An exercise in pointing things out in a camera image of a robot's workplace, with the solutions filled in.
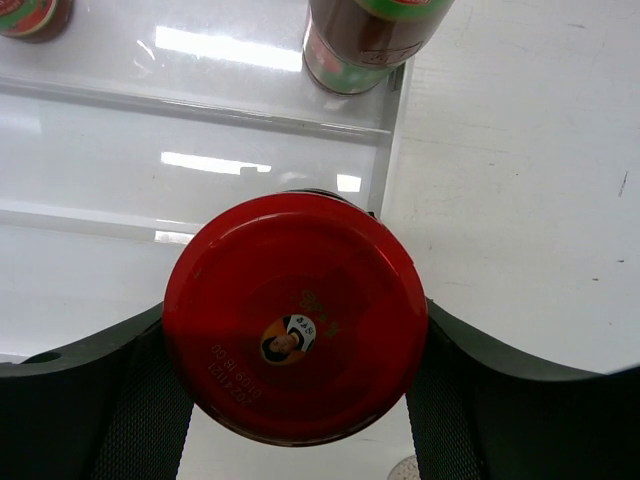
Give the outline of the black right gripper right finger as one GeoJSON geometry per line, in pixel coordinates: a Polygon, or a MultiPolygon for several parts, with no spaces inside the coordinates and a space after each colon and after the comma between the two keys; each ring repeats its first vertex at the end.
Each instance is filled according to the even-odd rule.
{"type": "Polygon", "coordinates": [[[421,478],[638,478],[638,367],[568,367],[427,307],[406,395],[421,478]]]}

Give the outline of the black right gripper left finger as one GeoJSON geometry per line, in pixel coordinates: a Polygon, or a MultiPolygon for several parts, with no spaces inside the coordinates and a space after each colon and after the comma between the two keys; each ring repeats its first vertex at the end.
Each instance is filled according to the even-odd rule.
{"type": "Polygon", "coordinates": [[[194,403],[162,307],[1,366],[4,479],[174,479],[194,403]]]}

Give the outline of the red-lid sauce jar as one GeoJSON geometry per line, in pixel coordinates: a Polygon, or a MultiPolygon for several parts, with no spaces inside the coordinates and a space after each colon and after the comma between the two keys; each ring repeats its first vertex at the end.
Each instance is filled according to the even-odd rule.
{"type": "Polygon", "coordinates": [[[180,255],[163,301],[170,359],[194,402],[252,440],[351,436],[405,394],[428,330],[412,259],[337,194],[241,203],[180,255]]]}

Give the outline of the tall sauce bottle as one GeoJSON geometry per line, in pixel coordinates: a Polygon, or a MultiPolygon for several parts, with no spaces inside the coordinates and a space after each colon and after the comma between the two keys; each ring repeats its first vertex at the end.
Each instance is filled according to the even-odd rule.
{"type": "Polygon", "coordinates": [[[41,43],[67,27],[74,8],[72,0],[1,0],[1,35],[41,43]]]}
{"type": "Polygon", "coordinates": [[[452,5],[452,0],[312,0],[303,45],[307,69],[334,93],[364,93],[421,50],[452,5]]]}

